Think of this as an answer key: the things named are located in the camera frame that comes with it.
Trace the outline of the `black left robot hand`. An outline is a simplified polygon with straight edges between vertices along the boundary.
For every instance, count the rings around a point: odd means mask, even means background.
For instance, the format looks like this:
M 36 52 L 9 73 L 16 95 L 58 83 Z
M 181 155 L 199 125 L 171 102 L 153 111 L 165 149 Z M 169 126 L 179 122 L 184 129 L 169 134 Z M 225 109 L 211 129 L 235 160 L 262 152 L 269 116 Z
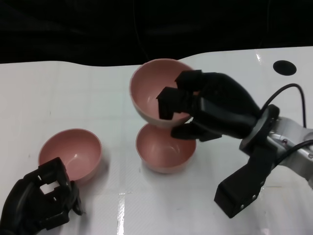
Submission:
M 2 235 L 36 235 L 69 222 L 69 212 L 83 214 L 79 189 L 57 157 L 18 180 L 1 214 Z

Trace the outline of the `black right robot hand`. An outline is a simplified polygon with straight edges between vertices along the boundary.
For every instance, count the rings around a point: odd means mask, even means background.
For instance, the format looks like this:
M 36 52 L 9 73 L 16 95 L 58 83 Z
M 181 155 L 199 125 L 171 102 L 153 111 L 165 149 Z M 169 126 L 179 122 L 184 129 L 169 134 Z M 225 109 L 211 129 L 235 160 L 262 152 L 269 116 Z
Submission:
M 250 94 L 223 73 L 183 71 L 177 87 L 165 87 L 157 96 L 159 118 L 171 120 L 175 113 L 193 117 L 171 130 L 181 140 L 210 141 L 227 135 L 247 137 L 257 122 L 260 108 Z

